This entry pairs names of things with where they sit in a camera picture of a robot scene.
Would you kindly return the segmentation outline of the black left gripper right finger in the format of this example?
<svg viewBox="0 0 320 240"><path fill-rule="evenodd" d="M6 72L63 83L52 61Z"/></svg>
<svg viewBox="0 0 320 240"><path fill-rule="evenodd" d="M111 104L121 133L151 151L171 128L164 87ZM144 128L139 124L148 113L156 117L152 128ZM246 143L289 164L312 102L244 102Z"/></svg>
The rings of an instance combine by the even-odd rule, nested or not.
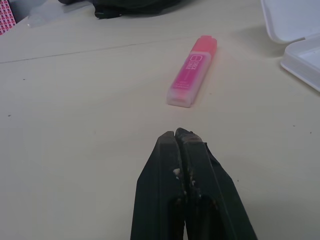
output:
<svg viewBox="0 0 320 240"><path fill-rule="evenodd" d="M188 240L258 240L232 178L197 134L175 132L184 186Z"/></svg>

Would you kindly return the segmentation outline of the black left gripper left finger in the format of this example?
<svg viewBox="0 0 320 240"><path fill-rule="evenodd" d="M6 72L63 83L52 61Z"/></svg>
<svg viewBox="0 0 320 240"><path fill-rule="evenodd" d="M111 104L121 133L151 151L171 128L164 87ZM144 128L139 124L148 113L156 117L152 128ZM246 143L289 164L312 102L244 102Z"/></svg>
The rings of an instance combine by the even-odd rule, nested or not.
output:
<svg viewBox="0 0 320 240"><path fill-rule="evenodd" d="M130 240L183 240L185 195L180 149L167 131L138 177Z"/></svg>

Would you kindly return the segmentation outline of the pink highlighter pen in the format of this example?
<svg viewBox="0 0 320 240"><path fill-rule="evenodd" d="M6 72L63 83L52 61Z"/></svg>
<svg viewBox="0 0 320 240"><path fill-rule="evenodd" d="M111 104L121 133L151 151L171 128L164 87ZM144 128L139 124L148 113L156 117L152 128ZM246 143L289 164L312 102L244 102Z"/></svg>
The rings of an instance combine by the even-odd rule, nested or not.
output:
<svg viewBox="0 0 320 240"><path fill-rule="evenodd" d="M171 106L190 108L216 54L218 42L210 35L197 39L168 89L166 102Z"/></svg>

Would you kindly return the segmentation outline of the white plastic pencil case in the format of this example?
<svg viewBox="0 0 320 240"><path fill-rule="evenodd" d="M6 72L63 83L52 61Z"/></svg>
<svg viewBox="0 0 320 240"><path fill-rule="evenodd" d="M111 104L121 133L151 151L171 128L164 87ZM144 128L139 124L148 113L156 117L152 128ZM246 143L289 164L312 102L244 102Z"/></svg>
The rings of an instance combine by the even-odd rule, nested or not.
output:
<svg viewBox="0 0 320 240"><path fill-rule="evenodd" d="M283 69L320 93L320 0L260 0L267 34L286 44Z"/></svg>

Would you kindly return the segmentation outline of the black bag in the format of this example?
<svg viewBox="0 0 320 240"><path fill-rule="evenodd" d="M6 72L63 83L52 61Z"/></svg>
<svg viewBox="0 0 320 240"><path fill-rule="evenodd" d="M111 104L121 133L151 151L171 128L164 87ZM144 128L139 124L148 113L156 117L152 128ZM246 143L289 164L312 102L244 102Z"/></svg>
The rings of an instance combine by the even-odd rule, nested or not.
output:
<svg viewBox="0 0 320 240"><path fill-rule="evenodd" d="M158 14L164 9L163 0L57 0L63 5L89 2L98 19L112 19L123 15Z"/></svg>

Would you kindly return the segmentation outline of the clear plastic wrapper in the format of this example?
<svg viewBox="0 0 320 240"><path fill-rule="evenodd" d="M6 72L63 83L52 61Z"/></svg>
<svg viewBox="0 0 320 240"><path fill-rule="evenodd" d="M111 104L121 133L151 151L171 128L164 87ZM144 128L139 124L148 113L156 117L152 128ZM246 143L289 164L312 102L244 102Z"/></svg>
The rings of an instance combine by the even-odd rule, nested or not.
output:
<svg viewBox="0 0 320 240"><path fill-rule="evenodd" d="M69 16L75 9L71 5L43 4L33 8L27 17L29 28L41 27L55 20Z"/></svg>

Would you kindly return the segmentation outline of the red patterned box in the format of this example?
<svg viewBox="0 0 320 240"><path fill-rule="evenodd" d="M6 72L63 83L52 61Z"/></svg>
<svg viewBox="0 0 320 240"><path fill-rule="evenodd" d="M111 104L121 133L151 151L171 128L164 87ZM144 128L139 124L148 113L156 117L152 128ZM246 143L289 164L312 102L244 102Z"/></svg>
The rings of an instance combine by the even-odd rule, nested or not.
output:
<svg viewBox="0 0 320 240"><path fill-rule="evenodd" d="M0 0L0 36L16 25L9 0Z"/></svg>

